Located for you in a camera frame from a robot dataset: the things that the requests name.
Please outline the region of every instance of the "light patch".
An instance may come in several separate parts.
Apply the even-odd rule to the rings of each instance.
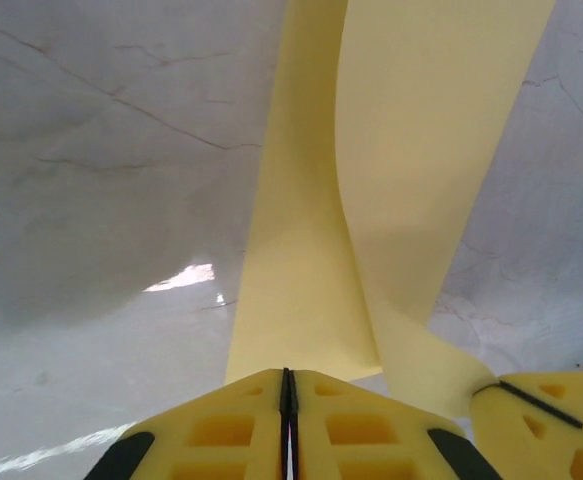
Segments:
[[[7,472],[22,472],[29,468],[35,467],[40,462],[48,460],[52,457],[57,457],[65,453],[77,453],[95,445],[102,445],[104,443],[116,440],[125,431],[131,428],[133,423],[122,425],[115,428],[107,428],[99,432],[92,433],[85,437],[76,438],[75,440],[59,445],[53,448],[43,448],[35,452],[19,457],[4,457],[0,459],[0,474]]]
[[[163,290],[171,290],[172,288],[187,287],[196,283],[208,282],[214,279],[215,273],[213,272],[212,264],[189,265],[176,276],[150,286],[145,292],[161,292]]]

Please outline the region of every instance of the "curled yellow sheet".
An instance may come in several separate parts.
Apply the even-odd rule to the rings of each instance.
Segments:
[[[426,323],[551,5],[289,1],[228,380],[382,367],[466,414],[494,377]]]

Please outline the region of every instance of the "yellow paper strip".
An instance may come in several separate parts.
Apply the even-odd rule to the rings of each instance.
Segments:
[[[345,0],[290,0],[227,380],[265,368],[380,371],[335,172]]]
[[[553,0],[349,0],[340,193],[395,398],[466,415],[495,382],[426,324]]]

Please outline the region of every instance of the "yellow foam piece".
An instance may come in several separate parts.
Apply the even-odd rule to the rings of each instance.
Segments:
[[[131,480],[281,478],[280,385],[268,370],[129,429],[155,435]]]
[[[583,423],[583,372],[517,373],[500,378]]]
[[[296,371],[300,478],[446,480],[457,476],[427,435],[453,422],[327,375]]]
[[[228,381],[382,367],[467,414],[495,378],[426,323],[552,5],[288,2]]]
[[[583,430],[490,387],[471,402],[480,452],[508,480],[583,480]]]
[[[287,5],[227,382],[265,368],[380,371],[335,172],[346,6]]]

